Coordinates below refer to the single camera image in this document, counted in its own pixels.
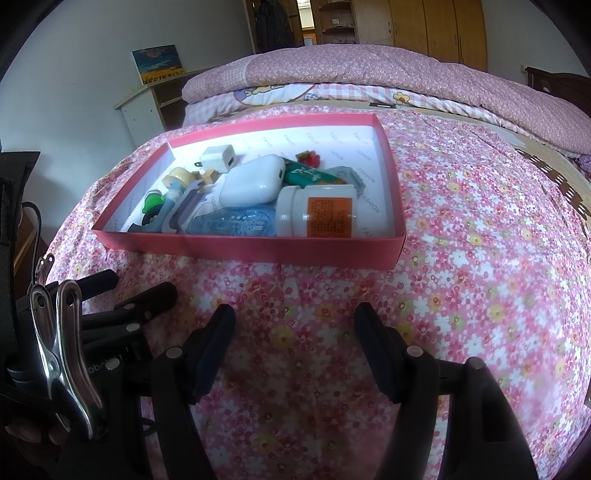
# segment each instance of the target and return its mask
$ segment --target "wooden wardrobe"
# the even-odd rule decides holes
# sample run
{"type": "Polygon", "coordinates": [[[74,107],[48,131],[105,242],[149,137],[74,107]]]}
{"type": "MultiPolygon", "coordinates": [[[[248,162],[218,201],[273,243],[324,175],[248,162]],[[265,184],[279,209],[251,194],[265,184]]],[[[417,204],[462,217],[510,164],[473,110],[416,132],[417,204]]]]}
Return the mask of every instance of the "wooden wardrobe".
{"type": "Polygon", "coordinates": [[[359,43],[394,45],[486,71],[480,0],[352,0],[359,43]]]}

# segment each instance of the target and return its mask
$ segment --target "wooden headboard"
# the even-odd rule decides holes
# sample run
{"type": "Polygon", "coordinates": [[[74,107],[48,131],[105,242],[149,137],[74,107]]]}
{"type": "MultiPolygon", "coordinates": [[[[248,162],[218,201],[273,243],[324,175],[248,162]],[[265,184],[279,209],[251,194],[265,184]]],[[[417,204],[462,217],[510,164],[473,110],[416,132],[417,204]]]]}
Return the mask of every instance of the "wooden headboard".
{"type": "Polygon", "coordinates": [[[527,72],[527,85],[540,92],[563,98],[591,116],[591,79],[575,73],[549,73],[532,67],[527,72]]]}

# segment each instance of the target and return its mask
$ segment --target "pink comforter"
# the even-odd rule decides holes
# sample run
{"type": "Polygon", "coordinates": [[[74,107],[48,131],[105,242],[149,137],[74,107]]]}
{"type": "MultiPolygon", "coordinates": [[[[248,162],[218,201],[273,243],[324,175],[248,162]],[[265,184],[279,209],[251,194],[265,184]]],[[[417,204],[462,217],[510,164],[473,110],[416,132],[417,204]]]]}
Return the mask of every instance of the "pink comforter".
{"type": "MultiPolygon", "coordinates": [[[[240,120],[334,108],[285,105],[240,120]]],[[[379,111],[397,159],[408,237],[395,270],[244,264],[109,251],[90,229],[168,132],[124,159],[86,193],[50,251],[51,278],[113,268],[106,310],[159,282],[176,307],[146,326],[154,353],[182,343],[216,306],[238,327],[194,419],[220,480],[370,479],[397,407],[378,392],[352,327],[370,301],[383,321],[436,358],[479,356],[497,377],[550,479],[591,423],[591,242],[558,187],[485,127],[412,111],[379,111]]],[[[441,399],[426,478],[446,434],[441,399]]],[[[156,478],[164,467],[148,440],[156,478]]]]}
{"type": "Polygon", "coordinates": [[[314,45],[253,55],[187,82],[197,103],[245,87],[353,83],[412,90],[484,107],[565,150],[591,154],[591,118],[560,98],[457,63],[383,45],[314,45]]]}

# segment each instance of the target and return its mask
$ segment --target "painting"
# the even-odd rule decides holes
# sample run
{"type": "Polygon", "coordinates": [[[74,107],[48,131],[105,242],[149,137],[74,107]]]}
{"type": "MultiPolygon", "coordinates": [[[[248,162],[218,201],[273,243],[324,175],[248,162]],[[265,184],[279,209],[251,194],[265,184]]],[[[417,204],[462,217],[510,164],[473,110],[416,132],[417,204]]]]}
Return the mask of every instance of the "painting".
{"type": "Polygon", "coordinates": [[[134,50],[132,55],[144,85],[184,72],[178,57],[177,47],[174,45],[134,50]]]}

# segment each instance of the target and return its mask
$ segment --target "white wall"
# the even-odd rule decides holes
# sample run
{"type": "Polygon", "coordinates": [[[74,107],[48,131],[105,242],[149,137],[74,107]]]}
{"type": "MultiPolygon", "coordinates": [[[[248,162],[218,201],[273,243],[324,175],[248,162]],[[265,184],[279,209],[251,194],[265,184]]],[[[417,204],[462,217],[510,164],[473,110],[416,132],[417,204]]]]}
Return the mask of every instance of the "white wall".
{"type": "Polygon", "coordinates": [[[588,76],[558,28],[530,0],[481,0],[488,72],[527,83],[521,65],[588,76]]]}
{"type": "Polygon", "coordinates": [[[130,52],[165,44],[186,71],[252,54],[243,0],[66,0],[0,82],[3,150],[41,151],[24,198],[39,205],[47,242],[133,151],[113,105],[141,85],[130,52]]]}

